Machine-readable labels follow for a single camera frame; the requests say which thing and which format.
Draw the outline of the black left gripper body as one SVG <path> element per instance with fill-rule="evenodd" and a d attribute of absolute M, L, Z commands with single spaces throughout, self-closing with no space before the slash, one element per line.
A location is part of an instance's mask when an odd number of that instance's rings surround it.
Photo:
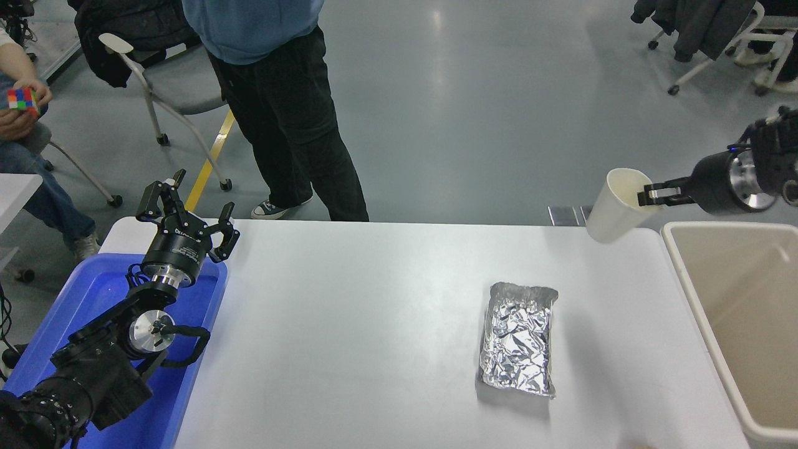
<path fill-rule="evenodd" d="M 183 273 L 182 281 L 196 281 L 208 252 L 208 239 L 197 236 L 207 225 L 195 215 L 163 217 L 142 261 L 142 271 L 155 278 L 164 270 Z"/>

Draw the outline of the seated person's right hand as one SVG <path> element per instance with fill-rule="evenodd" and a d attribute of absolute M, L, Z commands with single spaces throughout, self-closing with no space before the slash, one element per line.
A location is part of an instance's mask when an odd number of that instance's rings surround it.
<path fill-rule="evenodd" d="M 22 140 L 34 130 L 38 119 L 22 110 L 1 110 L 1 139 L 7 142 Z"/>

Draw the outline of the seated person's left hand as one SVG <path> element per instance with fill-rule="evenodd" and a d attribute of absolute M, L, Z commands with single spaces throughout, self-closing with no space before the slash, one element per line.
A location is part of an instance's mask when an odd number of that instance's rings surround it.
<path fill-rule="evenodd" d="M 50 91 L 49 86 L 42 80 L 35 79 L 34 77 L 29 77 L 28 79 L 19 79 L 14 83 L 14 85 L 12 85 L 12 88 L 28 88 L 34 91 L 37 106 L 39 108 L 44 108 L 52 100 L 52 92 Z"/>

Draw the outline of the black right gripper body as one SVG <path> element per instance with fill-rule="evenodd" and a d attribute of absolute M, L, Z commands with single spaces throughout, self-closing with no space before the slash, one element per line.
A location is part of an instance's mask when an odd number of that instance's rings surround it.
<path fill-rule="evenodd" d="M 734 154 L 720 152 L 704 157 L 690 175 L 690 198 L 711 215 L 724 216 L 746 213 L 746 205 L 731 185 Z"/>

